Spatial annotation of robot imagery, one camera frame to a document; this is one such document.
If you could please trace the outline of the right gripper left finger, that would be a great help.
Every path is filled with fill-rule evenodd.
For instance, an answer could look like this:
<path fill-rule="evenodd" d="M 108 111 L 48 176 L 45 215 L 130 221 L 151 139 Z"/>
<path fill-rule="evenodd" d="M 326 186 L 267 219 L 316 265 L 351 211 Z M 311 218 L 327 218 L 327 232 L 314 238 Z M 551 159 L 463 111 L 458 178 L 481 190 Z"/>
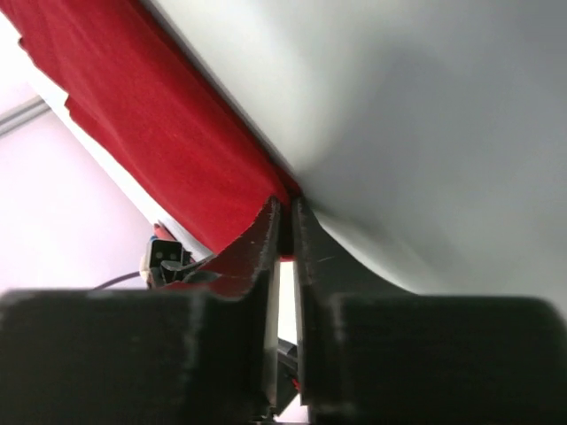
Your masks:
<path fill-rule="evenodd" d="M 186 282 L 1 299 L 4 424 L 244 424 L 276 402 L 281 206 Z"/>

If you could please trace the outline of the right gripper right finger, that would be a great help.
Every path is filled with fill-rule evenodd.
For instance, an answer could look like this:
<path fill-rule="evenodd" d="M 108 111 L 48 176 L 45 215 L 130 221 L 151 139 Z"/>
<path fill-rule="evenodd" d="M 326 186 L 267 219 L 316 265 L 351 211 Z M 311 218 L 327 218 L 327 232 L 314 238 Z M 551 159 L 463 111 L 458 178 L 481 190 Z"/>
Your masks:
<path fill-rule="evenodd" d="M 319 424 L 563 424 L 566 322 L 532 297 L 417 295 L 293 203 L 301 397 Z"/>

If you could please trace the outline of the dark red t-shirt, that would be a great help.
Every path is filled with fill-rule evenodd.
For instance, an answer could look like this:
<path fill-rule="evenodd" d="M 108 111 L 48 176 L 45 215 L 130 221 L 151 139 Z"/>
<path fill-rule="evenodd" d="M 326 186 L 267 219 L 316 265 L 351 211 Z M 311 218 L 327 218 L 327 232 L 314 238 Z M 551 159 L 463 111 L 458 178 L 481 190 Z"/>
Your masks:
<path fill-rule="evenodd" d="M 4 1 L 73 121 L 213 252 L 297 183 L 138 1 Z"/>

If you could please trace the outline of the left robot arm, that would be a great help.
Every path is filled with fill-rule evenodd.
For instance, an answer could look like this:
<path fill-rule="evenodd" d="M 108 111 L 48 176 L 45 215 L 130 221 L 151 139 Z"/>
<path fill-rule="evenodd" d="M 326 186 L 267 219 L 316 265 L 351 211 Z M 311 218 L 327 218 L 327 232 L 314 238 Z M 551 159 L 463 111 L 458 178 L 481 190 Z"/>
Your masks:
<path fill-rule="evenodd" d="M 194 253 L 187 251 L 165 226 L 156 223 L 139 272 L 147 288 L 155 290 L 174 282 L 182 282 L 212 257 L 213 255 L 209 255 L 196 259 Z"/>

